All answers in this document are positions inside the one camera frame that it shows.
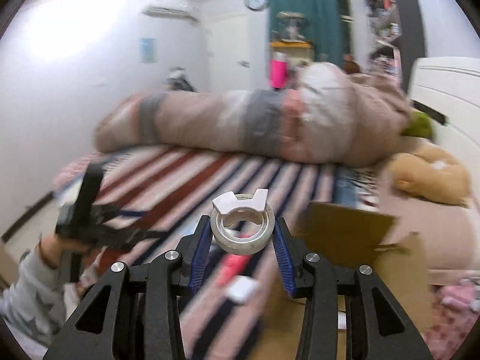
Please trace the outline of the grey star-print sleeve forearm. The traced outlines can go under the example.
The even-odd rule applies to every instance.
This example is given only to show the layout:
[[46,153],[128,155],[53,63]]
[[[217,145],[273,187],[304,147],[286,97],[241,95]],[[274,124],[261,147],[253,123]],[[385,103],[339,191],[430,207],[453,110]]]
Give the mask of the grey star-print sleeve forearm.
[[35,248],[20,262],[18,280],[2,292],[1,317],[27,359],[42,359],[66,322],[65,284],[59,267],[47,267]]

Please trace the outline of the person's left hand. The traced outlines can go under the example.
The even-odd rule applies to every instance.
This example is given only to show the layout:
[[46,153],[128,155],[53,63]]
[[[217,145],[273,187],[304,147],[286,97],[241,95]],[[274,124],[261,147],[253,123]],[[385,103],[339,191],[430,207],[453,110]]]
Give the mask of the person's left hand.
[[84,255],[90,251],[90,246],[51,233],[41,238],[36,246],[36,251],[41,258],[41,261],[43,261],[47,267],[57,269],[60,266],[61,258],[64,253],[71,251],[76,254]]

